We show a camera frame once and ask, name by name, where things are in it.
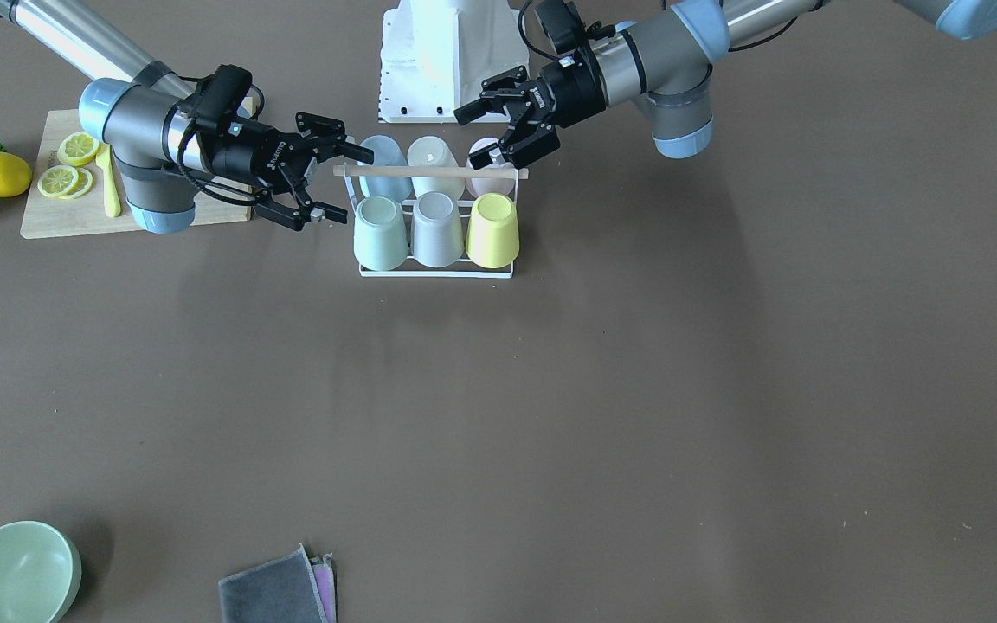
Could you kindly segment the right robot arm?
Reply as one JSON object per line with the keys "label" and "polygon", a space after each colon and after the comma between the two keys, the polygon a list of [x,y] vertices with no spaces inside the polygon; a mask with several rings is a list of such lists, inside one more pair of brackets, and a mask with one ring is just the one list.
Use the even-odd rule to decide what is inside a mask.
{"label": "right robot arm", "polygon": [[80,95],[80,127],[110,146],[142,229],[189,228],[201,197],[292,230],[324,218],[347,222],[347,210],[308,192],[328,159],[375,161],[349,141],[340,119],[299,112],[293,132],[261,123],[241,109],[254,88],[245,68],[222,64],[187,83],[80,1],[0,1],[0,16],[90,79]]}

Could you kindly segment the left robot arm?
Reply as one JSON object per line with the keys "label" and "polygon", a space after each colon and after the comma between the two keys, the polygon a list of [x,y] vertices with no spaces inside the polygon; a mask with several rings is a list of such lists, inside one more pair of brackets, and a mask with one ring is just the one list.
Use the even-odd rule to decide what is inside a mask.
{"label": "left robot arm", "polygon": [[487,113],[509,118],[502,138],[468,157],[475,170],[523,169],[556,151],[558,131],[633,103],[664,157],[695,157],[710,143],[713,67],[733,51],[786,32],[820,1],[680,1],[640,22],[585,23],[571,1],[543,1],[537,19],[553,48],[535,76],[511,68],[482,81],[455,112],[467,124]]}

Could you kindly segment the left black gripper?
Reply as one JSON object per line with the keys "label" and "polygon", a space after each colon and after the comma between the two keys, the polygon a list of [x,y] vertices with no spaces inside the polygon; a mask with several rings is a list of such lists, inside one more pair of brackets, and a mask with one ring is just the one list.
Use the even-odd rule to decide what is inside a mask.
{"label": "left black gripper", "polygon": [[501,138],[486,139],[468,154],[474,170],[503,163],[525,169],[559,149],[557,127],[566,129],[606,110],[604,79],[593,49],[607,38],[606,25],[584,24],[576,5],[567,1],[542,1],[535,16],[556,60],[539,71],[537,82],[529,79],[526,66],[483,79],[479,97],[453,112],[460,126],[487,114],[502,113],[510,120]]}

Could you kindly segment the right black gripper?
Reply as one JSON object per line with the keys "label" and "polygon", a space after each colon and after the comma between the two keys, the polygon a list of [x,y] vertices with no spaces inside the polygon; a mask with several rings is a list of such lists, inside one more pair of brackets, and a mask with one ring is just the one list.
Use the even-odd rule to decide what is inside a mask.
{"label": "right black gripper", "polygon": [[[177,138],[179,173],[210,196],[217,193],[192,170],[252,186],[246,201],[254,202],[254,212],[284,228],[301,230],[321,221],[348,224],[347,209],[309,197],[307,169],[313,159],[322,163],[333,157],[372,165],[375,152],[351,142],[340,119],[297,112],[296,134],[242,117],[239,107],[252,86],[245,68],[222,64],[177,102],[177,116],[185,121]],[[294,205],[277,201],[280,194],[292,195]]]}

